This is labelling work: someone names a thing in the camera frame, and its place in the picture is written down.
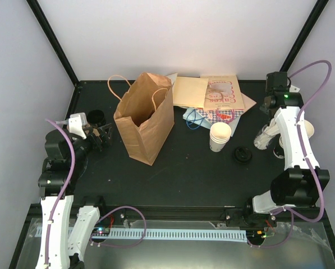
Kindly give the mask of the black cup sleeve stack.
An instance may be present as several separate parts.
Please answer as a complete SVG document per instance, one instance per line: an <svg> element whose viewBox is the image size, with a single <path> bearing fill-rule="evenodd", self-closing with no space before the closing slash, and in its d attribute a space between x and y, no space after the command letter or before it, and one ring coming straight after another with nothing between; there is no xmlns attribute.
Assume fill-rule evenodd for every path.
<svg viewBox="0 0 335 269"><path fill-rule="evenodd" d="M95 127L101 127L106 124L105 114L102 110L96 109L88 112L86 119L88 123Z"/></svg>

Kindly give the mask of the brown paper bag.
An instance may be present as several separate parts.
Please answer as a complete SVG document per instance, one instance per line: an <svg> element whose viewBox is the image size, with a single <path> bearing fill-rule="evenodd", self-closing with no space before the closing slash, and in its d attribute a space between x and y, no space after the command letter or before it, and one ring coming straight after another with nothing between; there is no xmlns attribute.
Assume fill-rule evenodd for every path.
<svg viewBox="0 0 335 269"><path fill-rule="evenodd" d="M175 123L171 80L143 72L123 97L110 79L107 86L119 100L113 119L129 157L153 165Z"/></svg>

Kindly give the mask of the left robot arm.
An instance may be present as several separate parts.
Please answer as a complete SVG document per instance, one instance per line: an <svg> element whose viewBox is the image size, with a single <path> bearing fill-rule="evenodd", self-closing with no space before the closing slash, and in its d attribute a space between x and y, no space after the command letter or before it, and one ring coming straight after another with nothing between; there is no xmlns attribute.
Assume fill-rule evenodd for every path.
<svg viewBox="0 0 335 269"><path fill-rule="evenodd" d="M58 127L45 137L47 157L38 179L42 238L37 268L84 268L84 254L95 224L108 217L104 198L84 198L69 228L77 180L87 168L88 153L111 145L112 125L84 127L83 134Z"/></svg>

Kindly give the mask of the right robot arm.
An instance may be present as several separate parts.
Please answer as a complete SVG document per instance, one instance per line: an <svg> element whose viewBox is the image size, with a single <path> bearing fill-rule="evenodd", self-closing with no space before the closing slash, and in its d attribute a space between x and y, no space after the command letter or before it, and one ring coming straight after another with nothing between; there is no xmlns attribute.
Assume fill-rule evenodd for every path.
<svg viewBox="0 0 335 269"><path fill-rule="evenodd" d="M284 150L284 171L270 184L270 190L255 196L252 206L243 211L243 220L255 226L263 214L293 207L309 207L322 201L323 189L330 180L314 157L305 127L304 102L291 92L286 72L267 74L264 107L277 124Z"/></svg>

